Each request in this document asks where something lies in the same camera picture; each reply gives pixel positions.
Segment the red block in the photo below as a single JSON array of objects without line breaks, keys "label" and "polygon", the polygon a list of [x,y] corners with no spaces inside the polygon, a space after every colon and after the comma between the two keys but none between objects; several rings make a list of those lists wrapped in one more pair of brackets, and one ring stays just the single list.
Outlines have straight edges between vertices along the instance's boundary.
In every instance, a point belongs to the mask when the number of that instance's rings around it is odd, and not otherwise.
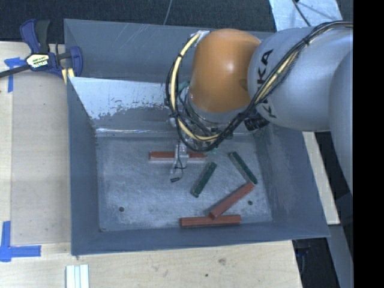
[{"label": "red block", "polygon": [[209,216],[212,219],[218,218],[219,215],[226,212],[231,206],[233,206],[239,199],[243,198],[254,188],[254,184],[249,182],[242,187],[238,188],[231,196],[226,198],[222,203],[216,206],[213,210],[210,211]]},{"label": "red block", "polygon": [[234,215],[221,215],[216,219],[210,217],[190,217],[181,218],[181,227],[196,227],[196,226],[218,226],[218,225],[236,225],[240,224],[241,216],[238,214]]}]

